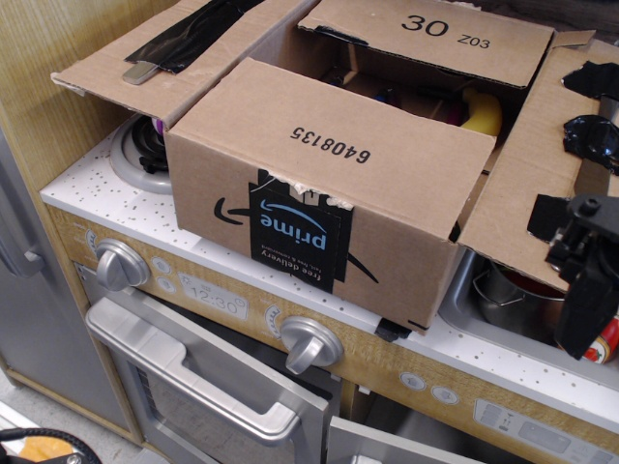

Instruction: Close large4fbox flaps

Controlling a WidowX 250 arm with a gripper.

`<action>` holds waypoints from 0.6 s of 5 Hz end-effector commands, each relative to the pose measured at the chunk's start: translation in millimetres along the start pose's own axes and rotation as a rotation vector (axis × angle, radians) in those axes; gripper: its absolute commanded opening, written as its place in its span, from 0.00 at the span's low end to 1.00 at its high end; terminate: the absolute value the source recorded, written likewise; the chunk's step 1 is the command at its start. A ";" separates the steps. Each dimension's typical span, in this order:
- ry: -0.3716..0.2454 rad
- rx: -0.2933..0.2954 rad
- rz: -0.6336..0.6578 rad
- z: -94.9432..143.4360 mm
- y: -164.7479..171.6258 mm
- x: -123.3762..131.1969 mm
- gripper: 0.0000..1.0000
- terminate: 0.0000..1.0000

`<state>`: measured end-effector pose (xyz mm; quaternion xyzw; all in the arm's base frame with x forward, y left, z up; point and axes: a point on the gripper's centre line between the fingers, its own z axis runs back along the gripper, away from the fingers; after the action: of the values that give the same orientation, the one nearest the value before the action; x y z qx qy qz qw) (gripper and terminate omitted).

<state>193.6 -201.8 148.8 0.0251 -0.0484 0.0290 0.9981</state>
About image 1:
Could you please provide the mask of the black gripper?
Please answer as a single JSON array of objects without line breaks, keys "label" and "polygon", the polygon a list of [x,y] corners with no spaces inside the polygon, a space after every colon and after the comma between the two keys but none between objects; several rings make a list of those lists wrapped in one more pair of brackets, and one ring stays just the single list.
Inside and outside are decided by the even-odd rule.
[{"label": "black gripper", "polygon": [[569,283],[555,339],[580,360],[618,310],[618,198],[580,194],[567,213],[545,261]]}]

